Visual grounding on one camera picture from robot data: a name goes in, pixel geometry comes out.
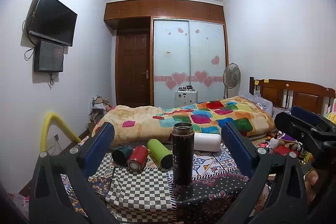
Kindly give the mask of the person's hand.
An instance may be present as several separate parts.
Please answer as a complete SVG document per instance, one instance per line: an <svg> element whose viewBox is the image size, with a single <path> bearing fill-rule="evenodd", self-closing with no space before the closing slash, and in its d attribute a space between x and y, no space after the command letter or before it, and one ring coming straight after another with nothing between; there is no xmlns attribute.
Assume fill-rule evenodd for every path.
<svg viewBox="0 0 336 224"><path fill-rule="evenodd" d="M305 175L305 189L306 189L306 197L307 197L307 204L313 202L317 193L319 192L319 178L325 177L326 170L323 169L315 169L312 168L309 172Z"/></svg>

